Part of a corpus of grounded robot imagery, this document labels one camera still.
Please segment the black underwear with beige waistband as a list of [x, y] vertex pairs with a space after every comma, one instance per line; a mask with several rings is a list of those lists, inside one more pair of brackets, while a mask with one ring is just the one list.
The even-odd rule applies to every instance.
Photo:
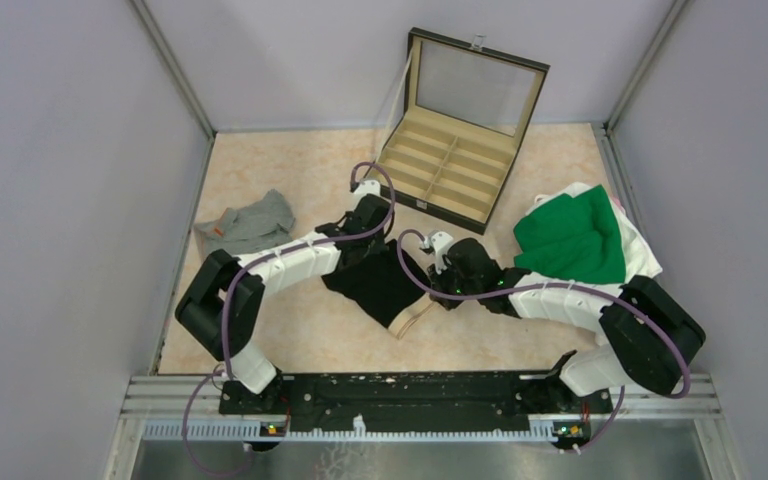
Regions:
[[403, 338], [422, 316], [435, 308], [428, 294], [404, 272], [399, 253], [402, 253], [408, 270], [427, 284], [425, 271], [404, 249], [398, 247], [395, 239], [387, 242], [383, 252], [322, 277], [327, 289], [355, 302], [397, 339]]

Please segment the black leather compartment box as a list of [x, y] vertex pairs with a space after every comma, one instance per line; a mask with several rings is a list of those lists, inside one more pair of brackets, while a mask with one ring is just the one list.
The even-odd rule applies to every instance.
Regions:
[[396, 200], [486, 232], [522, 148], [548, 64], [418, 27], [368, 176]]

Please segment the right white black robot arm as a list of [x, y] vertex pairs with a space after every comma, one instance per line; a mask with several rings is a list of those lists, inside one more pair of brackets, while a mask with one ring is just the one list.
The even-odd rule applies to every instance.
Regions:
[[596, 347], [567, 355], [546, 385], [549, 404], [572, 412], [587, 395], [636, 384], [673, 396], [707, 336], [655, 280], [635, 275], [621, 284], [593, 285], [502, 268], [474, 238], [434, 232], [422, 243], [433, 257], [432, 299], [452, 310], [475, 300], [493, 314], [545, 319], [592, 332]]

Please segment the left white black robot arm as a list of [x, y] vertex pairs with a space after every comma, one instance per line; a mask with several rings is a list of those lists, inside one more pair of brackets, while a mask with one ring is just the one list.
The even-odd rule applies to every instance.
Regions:
[[367, 193], [345, 218], [304, 237], [248, 256], [210, 253], [179, 301], [174, 317], [241, 383], [243, 401], [257, 413], [279, 404], [278, 370], [252, 340], [261, 304], [312, 278], [336, 273], [384, 250], [390, 201]]

